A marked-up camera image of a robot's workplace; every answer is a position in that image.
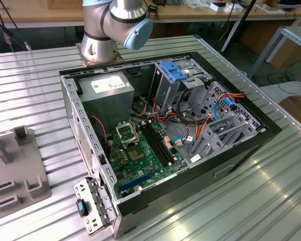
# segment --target power supply label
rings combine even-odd
[[[125,87],[124,82],[119,76],[113,76],[106,79],[98,79],[91,82],[91,86],[96,93]]]

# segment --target metal shelf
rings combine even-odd
[[[253,77],[253,75],[257,72],[257,69],[259,68],[259,66],[265,60],[266,55],[271,51],[271,49],[275,46],[275,44],[279,41],[279,39],[282,36],[292,40],[293,42],[295,42],[296,44],[301,46],[301,27],[280,27],[276,31],[276,33],[274,34],[274,36],[272,37],[270,42],[267,44],[267,46],[261,53],[260,57],[257,59],[257,61],[254,63],[254,65],[248,72],[248,74],[247,74],[248,78],[251,79]],[[272,57],[278,52],[280,47],[281,47],[281,45],[278,45],[275,48],[275,50],[272,53]]]

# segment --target open computer tower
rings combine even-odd
[[[115,237],[236,170],[281,129],[197,52],[61,71],[89,177],[89,235]]]

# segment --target blue drive bay latch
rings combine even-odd
[[[188,79],[188,76],[185,75],[172,61],[161,62],[161,67],[166,72],[166,74],[168,74],[172,78],[172,81],[174,82]]]

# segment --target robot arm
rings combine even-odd
[[[137,50],[151,36],[153,23],[143,0],[83,0],[83,6],[81,53],[88,61],[109,62],[117,56],[116,42]]]

